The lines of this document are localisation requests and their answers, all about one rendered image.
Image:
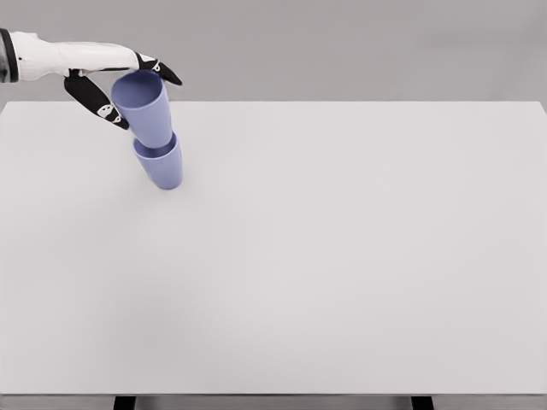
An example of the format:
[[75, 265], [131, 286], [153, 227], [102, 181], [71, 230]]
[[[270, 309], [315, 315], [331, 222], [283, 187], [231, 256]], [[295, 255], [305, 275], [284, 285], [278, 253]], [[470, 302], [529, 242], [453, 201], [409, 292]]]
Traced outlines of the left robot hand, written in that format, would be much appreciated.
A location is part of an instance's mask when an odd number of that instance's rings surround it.
[[106, 43], [57, 43], [63, 59], [60, 73], [65, 91], [94, 115], [118, 126], [129, 128], [108, 95], [92, 80], [89, 73], [126, 70], [153, 71], [174, 85], [182, 85], [177, 74], [161, 60], [125, 46]]

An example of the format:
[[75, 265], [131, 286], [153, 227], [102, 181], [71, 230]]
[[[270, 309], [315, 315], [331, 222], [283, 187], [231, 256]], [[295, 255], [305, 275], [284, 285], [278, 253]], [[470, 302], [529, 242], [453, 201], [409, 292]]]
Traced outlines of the blue plastic cup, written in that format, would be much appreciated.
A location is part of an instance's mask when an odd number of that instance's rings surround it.
[[141, 144], [159, 149], [170, 142], [173, 128], [169, 100], [158, 73], [138, 70], [118, 78], [112, 85], [111, 97]]
[[149, 179], [160, 189], [177, 188], [183, 179], [183, 160], [179, 139], [175, 132], [169, 142], [157, 149], [132, 142], [133, 152]]

